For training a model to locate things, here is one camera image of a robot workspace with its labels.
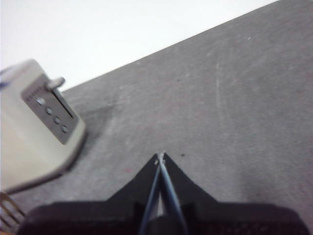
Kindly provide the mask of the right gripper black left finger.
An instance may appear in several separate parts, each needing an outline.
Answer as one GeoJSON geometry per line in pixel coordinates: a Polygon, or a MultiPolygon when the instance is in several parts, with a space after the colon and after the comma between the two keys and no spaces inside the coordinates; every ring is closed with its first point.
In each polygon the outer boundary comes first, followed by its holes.
{"type": "Polygon", "coordinates": [[[157,154],[104,201],[65,201],[31,210],[19,235],[135,235],[157,172],[157,154]]]}

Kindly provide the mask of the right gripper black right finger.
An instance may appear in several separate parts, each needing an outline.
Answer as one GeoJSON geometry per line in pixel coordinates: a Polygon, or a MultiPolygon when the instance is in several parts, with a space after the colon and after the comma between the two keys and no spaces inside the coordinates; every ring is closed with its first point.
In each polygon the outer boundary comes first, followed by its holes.
{"type": "Polygon", "coordinates": [[[191,235],[307,235],[297,212],[268,203],[222,202],[195,184],[162,154],[175,199],[191,235]]]}

